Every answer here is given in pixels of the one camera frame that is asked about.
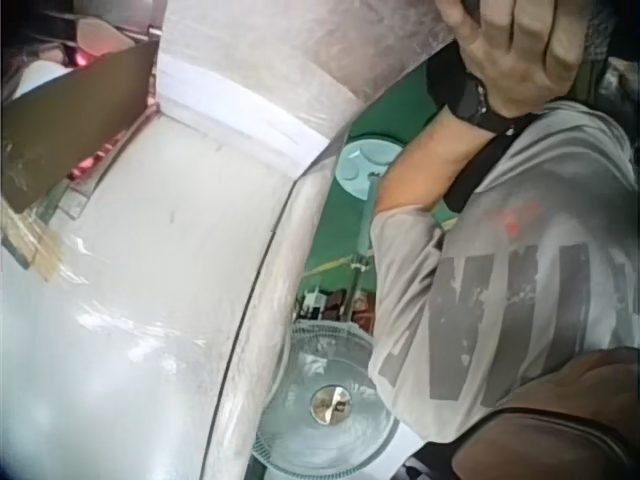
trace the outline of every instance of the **brown cardboard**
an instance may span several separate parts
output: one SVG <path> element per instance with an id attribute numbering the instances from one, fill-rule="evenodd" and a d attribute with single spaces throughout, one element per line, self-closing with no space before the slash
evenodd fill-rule
<path id="1" fill-rule="evenodd" d="M 2 111 L 2 196 L 20 214 L 147 107 L 158 42 L 100 57 Z"/>

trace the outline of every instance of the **white surface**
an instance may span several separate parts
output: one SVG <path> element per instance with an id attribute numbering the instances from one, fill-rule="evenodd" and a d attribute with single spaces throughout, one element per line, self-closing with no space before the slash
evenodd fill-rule
<path id="1" fill-rule="evenodd" d="M 327 159 L 298 180 L 273 238 L 231 361 L 205 480 L 243 478 L 341 146 L 334 142 Z"/>
<path id="2" fill-rule="evenodd" d="M 77 221 L 54 217 L 63 263 L 50 283 L 2 249 L 0 440 L 17 478 L 198 478 L 232 339 L 291 184 L 161 117 L 126 149 Z M 295 219 L 306 221 L 302 213 Z M 270 269 L 285 281 L 261 284 L 262 305 L 253 304 L 246 323 L 259 340 L 240 343 L 240 353 L 255 356 L 234 358 L 253 371 L 281 334 L 267 314 L 290 308 L 307 253 L 303 245 L 302 260 L 285 261 L 293 244 L 280 242 Z M 239 419 L 245 436 L 245 409 L 256 408 L 244 395 L 255 388 L 250 372 L 232 368 L 224 404 L 243 399 L 225 422 Z M 214 456 L 246 454 L 227 434 L 216 437 Z"/>
<path id="3" fill-rule="evenodd" d="M 70 68 L 63 67 L 55 62 L 36 60 L 25 68 L 24 72 L 22 72 L 20 84 L 18 85 L 16 92 L 13 94 L 13 98 L 18 98 L 43 83 L 49 82 L 70 71 Z"/>
<path id="4" fill-rule="evenodd" d="M 162 97 L 225 124 L 295 161 L 285 173 L 297 178 L 329 140 L 256 93 L 179 58 L 158 54 L 157 88 Z"/>

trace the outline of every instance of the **person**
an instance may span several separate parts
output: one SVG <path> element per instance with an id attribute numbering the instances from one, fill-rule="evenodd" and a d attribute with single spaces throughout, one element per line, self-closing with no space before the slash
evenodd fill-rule
<path id="1" fill-rule="evenodd" d="M 567 93 L 588 0 L 436 0 L 469 71 L 381 180 L 369 375 L 429 479 L 640 478 L 638 186 L 624 131 Z M 446 235 L 429 215 L 536 120 Z"/>

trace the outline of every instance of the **black wristwatch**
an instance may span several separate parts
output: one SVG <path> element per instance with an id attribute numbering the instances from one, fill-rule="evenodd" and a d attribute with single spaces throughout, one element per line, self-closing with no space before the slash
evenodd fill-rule
<path id="1" fill-rule="evenodd" d="M 515 133 L 518 118 L 503 117 L 491 109 L 487 89 L 478 77 L 467 72 L 464 85 L 457 90 L 458 95 L 448 107 L 460 120 L 498 135 Z"/>

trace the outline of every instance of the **electric fan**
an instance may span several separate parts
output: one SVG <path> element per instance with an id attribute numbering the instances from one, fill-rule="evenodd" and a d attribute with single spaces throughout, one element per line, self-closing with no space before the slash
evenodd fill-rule
<path id="1" fill-rule="evenodd" d="M 295 323 L 254 455 L 279 473 L 314 480 L 345 478 L 375 460 L 398 424 L 367 375 L 372 351 L 355 324 Z"/>

